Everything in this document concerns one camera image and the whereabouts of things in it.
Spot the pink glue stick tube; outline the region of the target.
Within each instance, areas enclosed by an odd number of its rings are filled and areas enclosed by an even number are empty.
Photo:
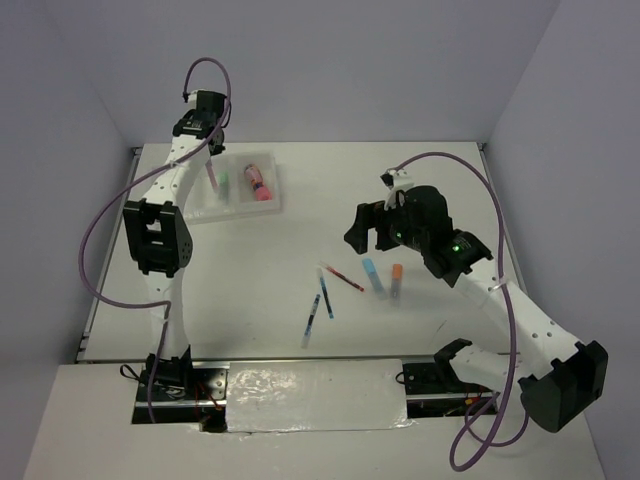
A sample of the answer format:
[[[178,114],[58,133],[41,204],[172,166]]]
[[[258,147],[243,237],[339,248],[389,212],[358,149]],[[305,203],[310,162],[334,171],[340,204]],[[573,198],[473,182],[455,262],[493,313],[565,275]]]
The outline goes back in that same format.
[[[265,185],[261,171],[255,164],[249,164],[244,168],[244,177],[257,201],[269,201],[272,199],[272,194]]]

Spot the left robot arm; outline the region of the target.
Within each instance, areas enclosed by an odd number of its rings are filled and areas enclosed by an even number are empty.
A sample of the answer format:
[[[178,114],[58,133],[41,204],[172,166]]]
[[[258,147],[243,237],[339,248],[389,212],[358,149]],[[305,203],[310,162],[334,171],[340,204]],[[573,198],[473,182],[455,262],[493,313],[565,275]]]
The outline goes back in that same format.
[[[129,253],[153,305],[152,349],[141,375],[149,400],[162,390],[182,399],[196,385],[182,299],[193,240],[182,210],[200,171],[224,150],[222,127],[230,101],[222,93],[196,90],[187,95],[187,104],[189,110],[173,127],[164,170],[139,200],[127,201],[123,209]]]

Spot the green highlighter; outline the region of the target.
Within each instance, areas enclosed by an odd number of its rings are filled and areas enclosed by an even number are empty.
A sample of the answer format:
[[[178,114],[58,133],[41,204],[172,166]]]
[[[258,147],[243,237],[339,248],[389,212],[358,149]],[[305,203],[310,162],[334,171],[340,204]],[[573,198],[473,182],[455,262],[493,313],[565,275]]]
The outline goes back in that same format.
[[[230,182],[229,175],[226,171],[221,172],[218,176],[218,200],[223,205],[229,204]]]

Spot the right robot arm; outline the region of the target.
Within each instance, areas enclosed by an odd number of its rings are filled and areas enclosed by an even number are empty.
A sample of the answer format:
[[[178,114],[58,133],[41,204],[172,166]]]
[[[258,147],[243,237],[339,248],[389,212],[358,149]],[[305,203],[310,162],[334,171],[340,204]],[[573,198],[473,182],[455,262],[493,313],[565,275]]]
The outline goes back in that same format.
[[[370,231],[380,251],[405,246],[419,252],[435,278],[466,296],[504,333],[516,335],[517,356],[524,362],[515,374],[520,401],[539,427],[557,433],[600,398],[609,360],[605,348],[583,343],[516,284],[501,279],[489,248],[454,227],[436,188],[398,190],[387,200],[358,205],[344,239],[364,254]]]

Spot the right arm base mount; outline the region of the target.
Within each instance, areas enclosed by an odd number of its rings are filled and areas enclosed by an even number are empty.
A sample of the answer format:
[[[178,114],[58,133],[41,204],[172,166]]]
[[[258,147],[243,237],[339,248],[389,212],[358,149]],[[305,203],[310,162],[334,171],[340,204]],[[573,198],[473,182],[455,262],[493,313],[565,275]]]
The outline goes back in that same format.
[[[461,381],[450,365],[455,354],[471,345],[468,340],[457,339],[431,360],[402,364],[395,381],[404,388],[409,419],[460,417],[469,406],[491,398],[491,390]]]

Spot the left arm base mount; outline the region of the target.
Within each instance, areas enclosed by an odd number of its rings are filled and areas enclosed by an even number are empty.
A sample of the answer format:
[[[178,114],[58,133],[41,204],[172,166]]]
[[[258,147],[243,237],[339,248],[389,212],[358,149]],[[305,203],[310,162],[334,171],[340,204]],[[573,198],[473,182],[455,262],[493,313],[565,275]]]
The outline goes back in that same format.
[[[134,425],[192,424],[205,433],[227,430],[226,406],[229,368],[182,358],[119,367],[119,374],[136,384],[131,415]]]

